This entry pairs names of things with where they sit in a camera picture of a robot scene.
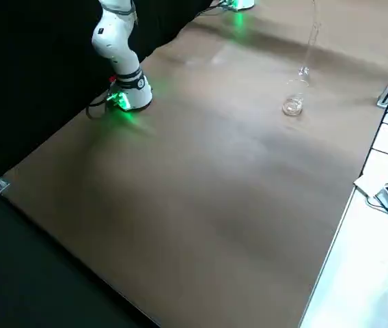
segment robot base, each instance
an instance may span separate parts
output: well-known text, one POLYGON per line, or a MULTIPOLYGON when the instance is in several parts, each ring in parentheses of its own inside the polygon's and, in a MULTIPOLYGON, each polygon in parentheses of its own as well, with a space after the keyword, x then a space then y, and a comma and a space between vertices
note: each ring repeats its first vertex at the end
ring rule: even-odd
POLYGON ((229 0, 231 8, 235 12, 248 10, 255 6, 255 0, 229 0))
POLYGON ((152 102, 152 88, 148 83, 147 77, 143 76, 143 85, 141 89, 124 89, 115 81, 109 89, 106 102, 110 109, 121 109, 122 111, 142 111, 150 106, 152 102))

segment table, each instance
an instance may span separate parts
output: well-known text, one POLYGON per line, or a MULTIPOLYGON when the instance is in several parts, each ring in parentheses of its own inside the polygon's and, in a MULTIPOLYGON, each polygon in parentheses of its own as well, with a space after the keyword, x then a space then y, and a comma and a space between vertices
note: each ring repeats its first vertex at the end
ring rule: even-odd
MULTIPOLYGON (((376 134, 363 174, 388 182, 388 156, 374 148, 388 152, 387 125, 376 134)), ((369 207, 356 188, 300 327, 388 327, 388 215, 369 207)))

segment white table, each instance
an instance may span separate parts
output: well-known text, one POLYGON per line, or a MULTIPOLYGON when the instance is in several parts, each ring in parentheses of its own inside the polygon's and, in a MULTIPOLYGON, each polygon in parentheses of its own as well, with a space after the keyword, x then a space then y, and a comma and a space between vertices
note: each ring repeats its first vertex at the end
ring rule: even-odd
MULTIPOLYGON (((373 148, 388 152, 388 126, 380 127, 373 148)), ((388 182, 388 156, 371 150, 363 173, 388 182)), ((300 327, 388 328, 388 215, 370 208, 356 188, 300 327)))

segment green led light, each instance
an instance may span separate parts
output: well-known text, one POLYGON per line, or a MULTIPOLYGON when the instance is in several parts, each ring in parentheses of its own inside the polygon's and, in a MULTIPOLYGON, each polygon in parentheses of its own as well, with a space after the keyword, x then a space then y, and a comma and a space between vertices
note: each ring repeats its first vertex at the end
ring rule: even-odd
POLYGON ((125 111, 132 108, 124 92, 120 92, 120 98, 118 99, 118 106, 123 108, 125 111))
POLYGON ((231 0, 230 6, 233 7, 235 10, 239 10, 239 9, 243 8, 243 1, 244 0, 231 0))
POLYGON ((129 109, 132 109, 132 106, 130 105, 130 102, 127 99, 127 95, 124 92, 115 92, 111 94, 106 99, 107 101, 112 100, 117 106, 119 106, 121 109, 127 111, 129 109))

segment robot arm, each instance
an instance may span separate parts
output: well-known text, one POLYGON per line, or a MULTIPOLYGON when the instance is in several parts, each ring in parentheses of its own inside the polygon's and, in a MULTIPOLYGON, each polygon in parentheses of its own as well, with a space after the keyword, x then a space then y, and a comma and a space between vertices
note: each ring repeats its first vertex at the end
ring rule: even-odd
POLYGON ((142 72, 128 38, 136 21, 133 0, 99 0, 102 18, 94 29, 92 44, 97 53, 111 61, 117 79, 108 100, 122 110, 143 109, 152 101, 152 88, 142 72))

